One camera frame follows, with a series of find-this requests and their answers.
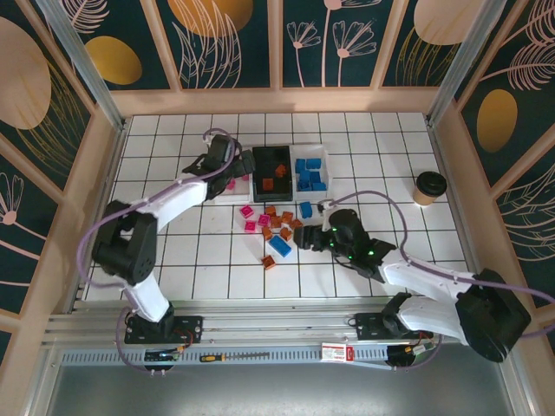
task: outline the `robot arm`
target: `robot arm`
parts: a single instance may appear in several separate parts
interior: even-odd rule
[[[393,244],[370,239],[353,210],[337,210],[328,222],[324,227],[296,229],[298,247],[328,250],[333,257],[348,259],[345,265],[365,278],[404,286],[425,296],[399,293],[382,311],[382,324],[394,338],[417,330],[448,335],[488,360],[501,362],[530,323],[513,292],[467,283],[503,283],[496,272],[485,269],[476,276],[446,270],[407,255]],[[442,275],[454,276],[454,280]],[[463,277],[464,282],[457,281]]]
[[[93,259],[106,273],[121,281],[144,332],[167,338],[173,331],[173,306],[161,293],[153,274],[158,231],[192,206],[218,196],[233,178],[254,171],[251,151],[242,151],[236,140],[234,145],[238,154],[231,155],[230,139],[216,135],[207,154],[200,155],[186,167],[176,184],[154,196],[153,202],[107,222],[98,231]],[[233,161],[226,169],[209,179],[202,179],[204,175],[223,168],[229,158]],[[129,206],[112,201],[104,216]],[[122,235],[123,231],[131,231],[131,235]]]

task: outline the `dark teal wallpaper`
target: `dark teal wallpaper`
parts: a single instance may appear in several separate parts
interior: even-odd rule
[[[266,0],[157,0],[183,88],[270,86]]]
[[[384,87],[438,87],[481,2],[409,0]]]
[[[10,338],[11,334],[9,332],[0,331],[0,367],[2,366],[3,358],[8,350]]]
[[[18,314],[57,205],[0,156],[0,309]]]
[[[456,100],[458,100],[460,98],[460,96],[462,95],[462,93],[464,92],[465,88],[467,87],[468,83],[470,82],[470,79],[473,77],[474,72],[475,72],[476,68],[478,67],[479,62],[481,62],[482,59],[484,58],[484,55],[486,54],[487,50],[489,49],[490,45],[492,44],[493,39],[495,39],[495,36],[500,31],[501,26],[503,25],[503,22],[505,21],[507,15],[511,11],[511,9],[513,8],[515,3],[516,3],[516,0],[507,0],[507,2],[505,3],[505,8],[503,9],[503,12],[501,13],[501,17],[499,18],[499,20],[497,21],[495,26],[493,26],[493,29],[492,29],[491,33],[487,37],[486,42],[484,43],[484,46],[482,47],[482,50],[480,51],[480,53],[478,54],[478,56],[476,57],[476,59],[473,62],[473,66],[468,70],[467,76],[465,76],[465,78],[462,80],[462,83],[459,86],[459,89],[457,89],[457,92],[454,95],[454,98]]]
[[[392,3],[284,0],[284,87],[369,86]]]
[[[555,147],[497,205],[528,286],[555,296]],[[547,304],[533,299],[537,307]]]
[[[552,6],[527,4],[461,111],[490,185],[555,123]]]
[[[90,113],[14,3],[0,30],[0,134],[63,189]]]
[[[169,88],[138,0],[61,0],[60,3],[109,89]],[[44,21],[35,0],[33,5]]]

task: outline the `cup lid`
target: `cup lid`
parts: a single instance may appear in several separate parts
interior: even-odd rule
[[[416,179],[416,187],[429,197],[438,198],[447,190],[447,181],[438,172],[423,172]]]

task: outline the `yellow circle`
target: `yellow circle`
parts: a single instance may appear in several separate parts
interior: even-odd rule
[[[511,139],[517,124],[517,101],[504,89],[494,89],[480,105],[478,142],[490,153],[499,151]]]
[[[133,84],[142,75],[139,57],[124,42],[112,36],[98,36],[85,45],[96,69],[106,81]]]
[[[217,27],[221,26],[216,19],[217,11],[224,24],[225,15],[228,15],[239,32],[251,20],[253,8],[252,0],[168,0],[168,4],[183,26],[197,35],[208,37],[216,37]],[[226,35],[226,29],[220,29],[218,34]]]

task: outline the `gray floor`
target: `gray floor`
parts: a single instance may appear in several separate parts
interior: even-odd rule
[[[341,364],[185,367],[151,379],[125,367],[64,367],[49,416],[513,414],[497,365],[445,346],[395,373]]]

